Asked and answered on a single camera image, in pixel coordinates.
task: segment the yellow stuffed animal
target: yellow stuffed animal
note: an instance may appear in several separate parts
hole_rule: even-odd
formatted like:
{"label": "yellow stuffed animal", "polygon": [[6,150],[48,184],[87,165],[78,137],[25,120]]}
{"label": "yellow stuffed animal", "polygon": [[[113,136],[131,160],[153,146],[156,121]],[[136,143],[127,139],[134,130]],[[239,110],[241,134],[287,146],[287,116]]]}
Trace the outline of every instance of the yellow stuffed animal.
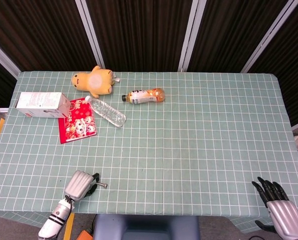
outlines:
{"label": "yellow stuffed animal", "polygon": [[110,94],[114,85],[113,73],[108,69],[95,66],[91,73],[77,73],[72,79],[74,87],[80,91],[89,91],[92,96]]}

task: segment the white box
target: white box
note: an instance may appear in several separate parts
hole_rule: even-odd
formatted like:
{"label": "white box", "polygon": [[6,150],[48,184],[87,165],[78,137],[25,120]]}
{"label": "white box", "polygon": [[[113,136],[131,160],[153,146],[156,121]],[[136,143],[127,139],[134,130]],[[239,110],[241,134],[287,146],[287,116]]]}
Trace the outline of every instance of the white box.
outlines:
{"label": "white box", "polygon": [[16,108],[28,117],[66,118],[70,104],[61,92],[22,92]]}

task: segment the gray seat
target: gray seat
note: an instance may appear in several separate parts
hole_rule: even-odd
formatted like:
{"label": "gray seat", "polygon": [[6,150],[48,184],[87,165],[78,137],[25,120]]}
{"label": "gray seat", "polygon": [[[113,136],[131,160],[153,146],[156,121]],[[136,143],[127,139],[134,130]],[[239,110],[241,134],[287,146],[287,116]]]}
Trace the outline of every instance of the gray seat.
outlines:
{"label": "gray seat", "polygon": [[197,216],[98,214],[94,240],[200,240]]}

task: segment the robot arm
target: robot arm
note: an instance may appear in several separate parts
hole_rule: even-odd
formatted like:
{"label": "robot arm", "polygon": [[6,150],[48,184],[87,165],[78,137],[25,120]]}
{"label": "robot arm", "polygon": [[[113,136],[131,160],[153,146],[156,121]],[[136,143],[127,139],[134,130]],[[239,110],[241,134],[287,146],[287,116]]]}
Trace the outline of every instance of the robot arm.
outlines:
{"label": "robot arm", "polygon": [[91,176],[77,170],[64,190],[65,198],[58,203],[57,207],[39,231],[38,240],[57,240],[59,233],[74,208],[73,204],[84,197],[90,196],[96,190],[97,185],[104,188],[107,187],[107,184],[98,181],[98,173]]}
{"label": "robot arm", "polygon": [[271,183],[261,177],[258,180],[262,187],[255,181],[252,184],[267,207],[274,226],[264,225],[258,220],[255,223],[264,231],[276,233],[284,240],[298,240],[297,207],[277,182]]}

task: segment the green checkered tablecloth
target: green checkered tablecloth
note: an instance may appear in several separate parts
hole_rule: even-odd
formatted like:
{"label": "green checkered tablecloth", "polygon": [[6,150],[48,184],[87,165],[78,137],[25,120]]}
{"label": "green checkered tablecloth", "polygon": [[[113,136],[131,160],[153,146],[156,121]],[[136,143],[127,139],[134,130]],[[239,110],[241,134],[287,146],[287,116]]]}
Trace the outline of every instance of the green checkered tablecloth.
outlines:
{"label": "green checkered tablecloth", "polygon": [[[116,128],[96,116],[98,135],[60,144],[58,121],[25,117],[21,92],[63,92],[73,72],[19,75],[0,135],[0,216],[41,226],[76,170],[98,172],[98,188],[76,213],[226,216],[243,231],[269,222],[251,181],[281,183],[298,207],[298,152],[278,80],[269,74],[117,72],[100,99],[124,113]],[[121,95],[161,87],[163,103]]]}

